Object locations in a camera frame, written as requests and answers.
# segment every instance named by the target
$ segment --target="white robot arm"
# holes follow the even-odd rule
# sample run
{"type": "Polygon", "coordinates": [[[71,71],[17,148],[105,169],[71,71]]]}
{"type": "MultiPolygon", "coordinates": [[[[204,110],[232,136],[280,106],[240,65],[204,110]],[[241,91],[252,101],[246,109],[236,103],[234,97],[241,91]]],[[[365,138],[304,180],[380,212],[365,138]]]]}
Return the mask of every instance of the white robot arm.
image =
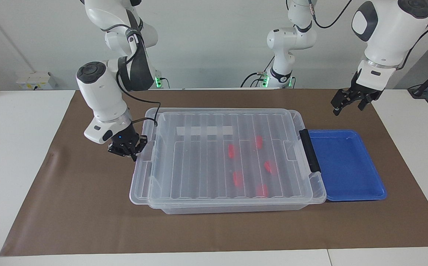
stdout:
{"type": "Polygon", "coordinates": [[[360,100],[358,107],[363,110],[377,100],[427,27],[428,0],[364,2],[354,15],[352,29],[367,48],[351,87],[340,89],[331,101],[336,116],[354,101],[360,100]]]}
{"type": "Polygon", "coordinates": [[[135,161],[146,145],[146,136],[140,136],[133,128],[122,90],[146,91],[154,83],[155,69],[146,47],[157,43],[157,32],[136,13],[135,6],[141,0],[81,2],[89,19],[106,32],[108,47],[122,55],[118,59],[87,63],[77,72],[79,89],[94,113],[84,135],[99,144],[111,139],[109,152],[130,156],[135,161]]]}
{"type": "Polygon", "coordinates": [[[312,29],[308,0],[290,0],[288,18],[293,27],[272,30],[266,39],[268,47],[275,53],[273,66],[267,72],[268,87],[286,87],[295,63],[295,56],[290,51],[308,49],[316,43],[317,34],[312,29]]]}

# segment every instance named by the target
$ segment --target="transparent lid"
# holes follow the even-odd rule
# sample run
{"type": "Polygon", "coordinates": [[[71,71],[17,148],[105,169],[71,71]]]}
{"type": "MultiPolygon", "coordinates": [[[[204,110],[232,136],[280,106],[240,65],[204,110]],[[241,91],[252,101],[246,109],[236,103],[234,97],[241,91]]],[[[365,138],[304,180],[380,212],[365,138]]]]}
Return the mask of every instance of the transparent lid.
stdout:
{"type": "MultiPolygon", "coordinates": [[[[155,108],[146,116],[154,114],[155,108]]],[[[312,201],[299,113],[161,108],[157,120],[158,127],[151,121],[143,125],[148,144],[133,174],[133,203],[178,207],[312,201]]]]}

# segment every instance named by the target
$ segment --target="brown tablecloth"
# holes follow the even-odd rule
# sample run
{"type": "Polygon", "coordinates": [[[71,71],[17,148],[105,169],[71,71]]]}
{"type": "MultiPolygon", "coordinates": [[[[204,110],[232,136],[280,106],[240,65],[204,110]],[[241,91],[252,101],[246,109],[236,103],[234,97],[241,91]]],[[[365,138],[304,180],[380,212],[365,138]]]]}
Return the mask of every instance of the brown tablecloth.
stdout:
{"type": "MultiPolygon", "coordinates": [[[[92,112],[78,91],[0,256],[428,246],[428,202],[373,106],[363,112],[350,106],[335,117],[329,103],[334,93],[148,91],[137,96],[164,107],[294,109],[309,129],[356,130],[388,190],[383,201],[195,215],[136,206],[128,197],[133,162],[83,136],[92,112]]],[[[152,107],[126,102],[134,118],[152,107]]]]}

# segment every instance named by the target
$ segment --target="blue plastic tray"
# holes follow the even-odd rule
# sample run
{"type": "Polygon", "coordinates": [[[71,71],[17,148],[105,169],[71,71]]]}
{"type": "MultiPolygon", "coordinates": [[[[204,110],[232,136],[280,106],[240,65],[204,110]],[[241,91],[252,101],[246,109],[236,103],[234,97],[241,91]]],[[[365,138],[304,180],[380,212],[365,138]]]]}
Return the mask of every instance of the blue plastic tray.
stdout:
{"type": "Polygon", "coordinates": [[[360,135],[353,130],[310,130],[330,201],[382,200],[385,187],[360,135]]]}

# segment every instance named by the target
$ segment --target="electrical outlet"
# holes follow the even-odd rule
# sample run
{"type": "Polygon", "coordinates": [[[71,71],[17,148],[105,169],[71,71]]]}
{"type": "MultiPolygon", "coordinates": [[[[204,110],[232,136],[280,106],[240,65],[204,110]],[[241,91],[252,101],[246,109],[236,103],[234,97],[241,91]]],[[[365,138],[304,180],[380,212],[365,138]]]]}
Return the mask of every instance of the electrical outlet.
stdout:
{"type": "Polygon", "coordinates": [[[22,74],[17,79],[17,84],[21,89],[29,90],[51,90],[55,89],[57,83],[55,78],[53,78],[48,72],[35,72],[29,74],[22,74]]]}

